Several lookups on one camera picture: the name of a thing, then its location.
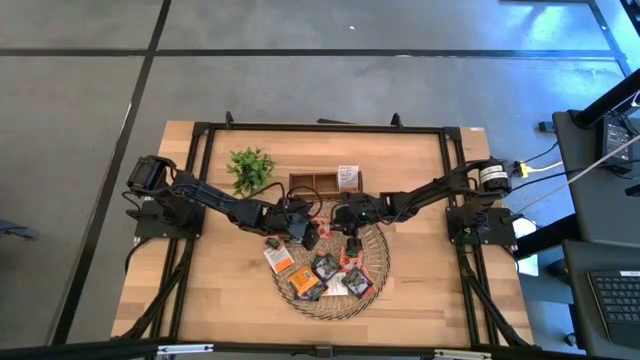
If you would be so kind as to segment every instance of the green plant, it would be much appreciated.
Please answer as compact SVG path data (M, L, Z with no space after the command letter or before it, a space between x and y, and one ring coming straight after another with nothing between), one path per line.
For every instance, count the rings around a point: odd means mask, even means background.
M271 171L276 164L271 156L262 152L262 149L253 151L231 151L232 164L227 164L227 173L235 174L238 178L233 183L234 195L249 195L255 190L267 185Z

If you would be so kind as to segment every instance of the round woven tray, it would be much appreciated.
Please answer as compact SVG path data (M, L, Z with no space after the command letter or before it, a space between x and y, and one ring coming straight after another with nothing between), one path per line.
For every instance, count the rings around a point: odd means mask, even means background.
M318 215L319 218L330 218L329 212L335 202L325 202ZM303 266L311 265L316 257L316 252L323 251L340 259L340 250L346 247L347 237L340 232L331 232L330 239L320 239L313 251L307 251L301 245L285 244L294 260L294 264L279 274L273 274L276 288L294 309L301 313L320 320L348 319L366 309L377 297L389 276L391 266L389 260L389 247L387 239L377 225L366 226L360 229L362 239L363 262L367 269L376 291L373 294L358 299L355 295L346 296L321 296L318 301L294 300L294 290L289 285L289 277Z

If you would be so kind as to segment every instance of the gray floor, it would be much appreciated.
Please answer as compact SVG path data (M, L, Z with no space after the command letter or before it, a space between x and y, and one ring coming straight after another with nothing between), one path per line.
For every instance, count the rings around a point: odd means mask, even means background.
M144 48L160 4L5 0L0 47ZM598 4L639 67L640 39L626 14L617 1ZM581 4L174 0L160 46L606 49L606 42ZM46 341L140 65L140 58L0 58L0 218L42 234L36 242L0 240L0 348ZM386 124L399 112L411 125L485 127L494 156L523 159L555 141L535 131L537 122L584 107L621 79L615 63L587 59L157 58L115 193L137 157L157 151L166 120L221 121L230 110L237 121ZM558 159L553 153L541 164ZM525 188L507 204L518 210L561 181ZM134 227L126 208L113 197L70 341L109 337ZM565 191L527 216L546 224L572 211ZM557 338L534 328L545 347Z

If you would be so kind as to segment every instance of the wooden table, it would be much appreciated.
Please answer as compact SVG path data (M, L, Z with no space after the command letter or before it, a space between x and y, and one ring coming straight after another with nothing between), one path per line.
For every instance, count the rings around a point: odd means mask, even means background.
M184 168L192 128L192 122L168 122L159 155ZM462 135L468 160L489 156L483 129L462 129ZM435 135L224 130L215 133L208 182L232 193L234 179L226 173L230 151L248 146L272 155L276 162L272 181L284 184L289 173L335 171L338 165L359 165L364 189L372 194L409 191L443 175ZM199 172L203 148L204 144L198 147L194 174ZM454 154L453 144L450 153ZM275 201L279 196L274 188L262 199ZM447 236L446 205L443 200L405 223L381 226L391 252L389 280L368 309L340 321L310 319L291 308L273 284L262 254L263 239L208 210L195 247L179 337L249 343L469 346L460 273ZM128 330L155 296L167 243L166 239L151 241L131 260L113 335ZM512 258L497 246L483 249L493 300L519 335L531 342ZM162 334L167 333L171 308L170 300ZM477 299L475 309L480 337L486 343Z

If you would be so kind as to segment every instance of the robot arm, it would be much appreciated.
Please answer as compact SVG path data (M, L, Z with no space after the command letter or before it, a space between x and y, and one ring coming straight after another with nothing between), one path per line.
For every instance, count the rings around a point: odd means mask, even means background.
M471 189L467 175L479 171L481 189ZM344 201L332 214L336 230L348 236L357 236L357 229L376 223L404 222L418 211L450 195L467 195L469 201L462 206L463 224L473 227L478 214L486 211L494 201L509 194L511 185L502 163L496 159L466 162L450 174L433 180L411 192L384 192L380 197L364 193L343 194Z
M173 183L166 182L167 170ZM166 158L146 156L140 158L127 186L138 196L150 196L163 208L162 221L174 226L186 226L192 219L188 202L197 201L223 213L240 229L262 236L278 235L302 243L308 250L319 239L317 228L310 221L311 204L297 196L284 196L276 204L256 200L238 199L196 179L191 173L177 170L176 164ZM139 218L144 214L129 210Z

